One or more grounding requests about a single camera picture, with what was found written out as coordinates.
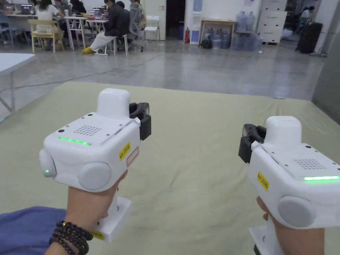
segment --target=yellow sticker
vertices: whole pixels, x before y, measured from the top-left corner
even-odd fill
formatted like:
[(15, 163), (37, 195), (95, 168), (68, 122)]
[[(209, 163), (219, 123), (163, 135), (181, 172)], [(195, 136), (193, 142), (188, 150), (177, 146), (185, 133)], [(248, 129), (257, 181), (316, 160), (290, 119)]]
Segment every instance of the yellow sticker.
[(91, 234), (93, 235), (93, 237), (98, 238), (100, 240), (104, 240), (105, 239), (104, 235), (101, 232), (99, 232), (99, 231), (91, 232)]
[(262, 187), (268, 192), (269, 181), (267, 181), (267, 179), (260, 172), (258, 172), (257, 180), (262, 185)]
[(119, 153), (120, 161), (122, 161), (125, 158), (125, 156), (129, 153), (130, 149), (131, 149), (131, 145), (130, 145), (130, 142), (128, 142)]

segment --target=wooden chair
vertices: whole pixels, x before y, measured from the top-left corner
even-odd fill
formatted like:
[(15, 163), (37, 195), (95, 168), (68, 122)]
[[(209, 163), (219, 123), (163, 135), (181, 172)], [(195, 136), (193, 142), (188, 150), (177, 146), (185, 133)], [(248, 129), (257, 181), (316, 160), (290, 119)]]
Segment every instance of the wooden chair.
[[(61, 41), (62, 45), (62, 50), (64, 50), (64, 45), (63, 45), (63, 32), (59, 27), (59, 23), (55, 20), (39, 20), (39, 19), (29, 19), (28, 23), (31, 24), (31, 33), (32, 33), (32, 51), (34, 53), (34, 39), (33, 38), (38, 38), (38, 42), (41, 44), (42, 49), (44, 50), (44, 42), (41, 38), (52, 38), (53, 39), (53, 53), (55, 54), (55, 39), (56, 39), (56, 32), (54, 30), (55, 25), (58, 28), (58, 38)], [(34, 31), (34, 25), (50, 25), (51, 26), (51, 33), (40, 33), (37, 31)]]

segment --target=green indicator light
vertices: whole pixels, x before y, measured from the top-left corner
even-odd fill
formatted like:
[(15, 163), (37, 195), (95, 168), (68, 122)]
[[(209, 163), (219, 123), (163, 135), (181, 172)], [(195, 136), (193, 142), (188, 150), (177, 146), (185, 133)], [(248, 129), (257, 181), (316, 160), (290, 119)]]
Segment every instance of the green indicator light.
[(337, 180), (337, 179), (340, 179), (340, 176), (305, 177), (305, 181)]
[(91, 145), (89, 142), (82, 142), (82, 141), (73, 140), (73, 139), (65, 138), (65, 137), (59, 137), (59, 139), (69, 141), (69, 142), (76, 142), (76, 143), (80, 143), (80, 144), (84, 144), (84, 145)]

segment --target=dark bead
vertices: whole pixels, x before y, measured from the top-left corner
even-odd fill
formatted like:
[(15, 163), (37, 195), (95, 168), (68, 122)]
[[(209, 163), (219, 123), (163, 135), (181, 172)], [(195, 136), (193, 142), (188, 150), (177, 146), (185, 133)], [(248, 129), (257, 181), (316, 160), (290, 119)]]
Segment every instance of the dark bead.
[(58, 223), (57, 223), (57, 227), (62, 227), (63, 226), (63, 223), (64, 223), (65, 221), (59, 221)]

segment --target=drawer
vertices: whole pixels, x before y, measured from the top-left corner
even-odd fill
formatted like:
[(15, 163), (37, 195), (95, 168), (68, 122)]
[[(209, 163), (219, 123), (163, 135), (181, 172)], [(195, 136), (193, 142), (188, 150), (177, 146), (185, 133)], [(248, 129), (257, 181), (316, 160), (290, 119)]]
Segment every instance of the drawer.
[(257, 30), (263, 38), (263, 42), (268, 43), (279, 43), (281, 40), (283, 28), (277, 27), (262, 27)]
[(259, 27), (279, 27), (285, 25), (287, 12), (261, 11)]
[(287, 0), (262, 0), (260, 10), (284, 12), (286, 4)]

